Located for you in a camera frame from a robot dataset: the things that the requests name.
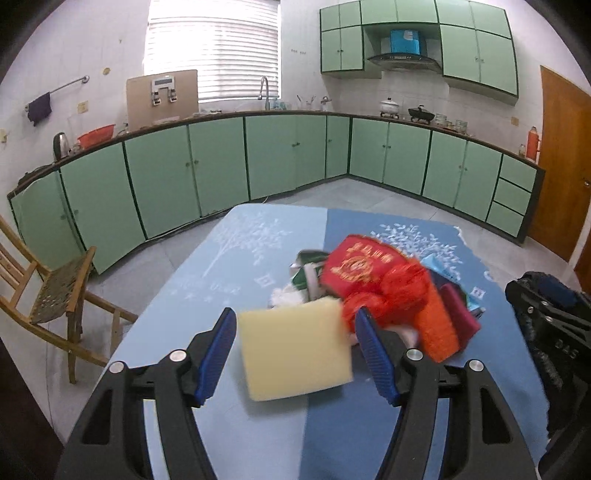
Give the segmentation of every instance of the orange thermos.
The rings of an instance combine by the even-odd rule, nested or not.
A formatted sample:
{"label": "orange thermos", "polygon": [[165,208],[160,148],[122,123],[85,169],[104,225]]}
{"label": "orange thermos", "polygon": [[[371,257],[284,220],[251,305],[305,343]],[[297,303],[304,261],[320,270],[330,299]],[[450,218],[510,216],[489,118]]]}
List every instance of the orange thermos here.
{"label": "orange thermos", "polygon": [[535,127],[531,127],[530,133],[527,134],[527,149],[525,156],[530,160],[536,161],[538,158],[538,146],[540,144],[540,136]]}

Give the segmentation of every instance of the blue tablecloth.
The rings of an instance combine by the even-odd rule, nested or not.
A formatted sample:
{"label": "blue tablecloth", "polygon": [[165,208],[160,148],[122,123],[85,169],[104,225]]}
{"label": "blue tablecloth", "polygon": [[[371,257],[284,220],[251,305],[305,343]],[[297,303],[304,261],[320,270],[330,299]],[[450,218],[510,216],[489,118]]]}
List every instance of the blue tablecloth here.
{"label": "blue tablecloth", "polygon": [[[482,330],[449,363],[481,359],[517,418],[534,461],[545,449],[548,404],[511,306],[459,230],[442,223],[348,210],[286,205],[240,205],[212,230],[154,298],[112,361],[131,367],[158,362],[209,330],[225,306],[263,308],[273,288],[289,281],[299,250],[331,250],[350,233],[373,235],[408,254],[435,253],[457,279],[474,288],[486,313]],[[239,336],[215,395],[194,410],[220,480],[373,479],[387,449],[398,409],[381,398],[358,349],[355,381],[312,395],[269,402],[248,397]],[[445,440],[446,401],[425,478],[436,479]],[[167,479],[153,402],[144,404],[154,478]]]}

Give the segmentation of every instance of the pile of cloth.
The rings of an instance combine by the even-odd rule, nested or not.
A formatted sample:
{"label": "pile of cloth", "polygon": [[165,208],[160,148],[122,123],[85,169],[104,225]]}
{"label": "pile of cloth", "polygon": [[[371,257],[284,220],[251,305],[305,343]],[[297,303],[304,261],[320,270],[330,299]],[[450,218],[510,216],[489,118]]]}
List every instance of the pile of cloth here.
{"label": "pile of cloth", "polygon": [[342,322],[355,336],[355,314],[367,307],[383,328],[399,333],[436,362],[466,347],[480,329],[484,309],[455,283],[435,254],[421,261],[373,237],[349,235],[331,253],[301,251],[291,281],[276,288],[269,306],[295,306],[332,296],[342,302]]}

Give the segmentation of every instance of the cooking pot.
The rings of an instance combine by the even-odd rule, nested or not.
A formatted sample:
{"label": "cooking pot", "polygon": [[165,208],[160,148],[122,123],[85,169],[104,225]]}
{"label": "cooking pot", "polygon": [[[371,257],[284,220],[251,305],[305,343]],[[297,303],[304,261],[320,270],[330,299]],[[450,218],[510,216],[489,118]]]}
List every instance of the cooking pot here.
{"label": "cooking pot", "polygon": [[382,100],[379,103],[379,111],[381,113],[390,113],[391,115],[398,115],[400,105],[394,102],[390,97],[388,100]]}

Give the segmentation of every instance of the orange sponge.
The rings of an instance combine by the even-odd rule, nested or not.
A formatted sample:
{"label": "orange sponge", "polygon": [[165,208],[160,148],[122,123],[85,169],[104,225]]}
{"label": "orange sponge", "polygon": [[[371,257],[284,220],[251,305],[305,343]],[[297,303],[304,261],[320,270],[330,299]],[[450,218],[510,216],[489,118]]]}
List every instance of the orange sponge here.
{"label": "orange sponge", "polygon": [[415,315],[413,324],[421,334],[423,351],[434,361],[443,362],[460,350],[453,323],[432,282],[429,282],[427,304]]}

